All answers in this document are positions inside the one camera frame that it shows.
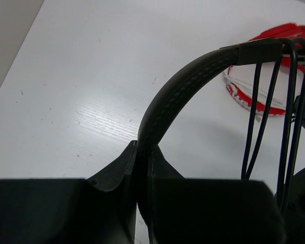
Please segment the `black headset with microphone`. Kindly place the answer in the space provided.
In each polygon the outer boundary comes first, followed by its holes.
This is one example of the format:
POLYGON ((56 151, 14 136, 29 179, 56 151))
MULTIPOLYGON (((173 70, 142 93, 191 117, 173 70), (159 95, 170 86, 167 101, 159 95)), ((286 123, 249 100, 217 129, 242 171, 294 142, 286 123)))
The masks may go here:
POLYGON ((263 139, 282 59, 290 58, 277 192, 273 194, 284 221, 286 241, 305 243, 305 168, 295 172, 300 132, 305 129, 305 39, 265 38, 205 54, 192 61, 161 88, 152 100, 138 131, 138 205, 148 227, 148 161, 188 101, 214 77, 231 66, 255 65, 252 105, 239 180, 250 180, 263 139), (263 114, 256 113, 262 65, 274 62, 263 114))

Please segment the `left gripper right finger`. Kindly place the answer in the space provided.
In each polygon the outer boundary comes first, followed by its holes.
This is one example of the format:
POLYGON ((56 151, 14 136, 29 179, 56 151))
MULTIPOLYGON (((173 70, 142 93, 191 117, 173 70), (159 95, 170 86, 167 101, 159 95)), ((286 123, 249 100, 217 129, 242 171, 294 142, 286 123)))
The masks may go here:
POLYGON ((148 161, 150 243, 284 243, 272 192, 261 181, 184 178, 156 149, 148 161))

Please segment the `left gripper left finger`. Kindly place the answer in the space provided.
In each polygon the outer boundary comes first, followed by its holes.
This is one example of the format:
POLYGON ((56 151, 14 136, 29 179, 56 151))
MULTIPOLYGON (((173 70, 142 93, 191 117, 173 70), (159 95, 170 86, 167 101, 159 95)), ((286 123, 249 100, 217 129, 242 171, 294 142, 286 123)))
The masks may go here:
POLYGON ((0 179, 0 243, 133 243, 136 151, 88 179, 0 179))

